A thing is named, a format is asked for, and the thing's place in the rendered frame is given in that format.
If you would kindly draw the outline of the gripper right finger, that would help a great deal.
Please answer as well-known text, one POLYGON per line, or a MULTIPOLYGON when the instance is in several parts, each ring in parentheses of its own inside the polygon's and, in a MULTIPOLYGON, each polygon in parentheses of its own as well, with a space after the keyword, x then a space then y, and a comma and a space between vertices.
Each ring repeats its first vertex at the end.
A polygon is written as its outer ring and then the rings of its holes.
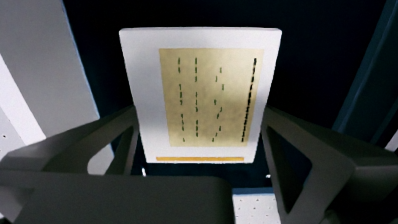
POLYGON ((269 104, 260 127, 280 224, 317 224, 330 211, 376 208, 398 185, 398 156, 390 150, 269 104), (277 133, 311 160, 305 187, 277 133))

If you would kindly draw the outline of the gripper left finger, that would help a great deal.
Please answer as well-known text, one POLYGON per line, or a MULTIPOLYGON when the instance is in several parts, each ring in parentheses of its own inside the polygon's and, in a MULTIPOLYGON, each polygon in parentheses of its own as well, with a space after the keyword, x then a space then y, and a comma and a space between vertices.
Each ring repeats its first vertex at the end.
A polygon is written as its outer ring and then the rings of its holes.
POLYGON ((0 167, 89 174, 90 159, 123 132, 104 175, 130 175, 139 128, 132 104, 101 119, 8 151, 0 159, 0 167))

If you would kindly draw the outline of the grey perforated base plate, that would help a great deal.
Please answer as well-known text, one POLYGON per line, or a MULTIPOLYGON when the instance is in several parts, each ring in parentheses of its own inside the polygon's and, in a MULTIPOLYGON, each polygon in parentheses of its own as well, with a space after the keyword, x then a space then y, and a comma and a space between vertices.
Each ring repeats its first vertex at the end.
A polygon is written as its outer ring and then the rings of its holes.
MULTIPOLYGON (((0 159, 26 144, 0 107, 0 159)), ((237 224, 280 224, 275 196, 233 197, 237 224)))

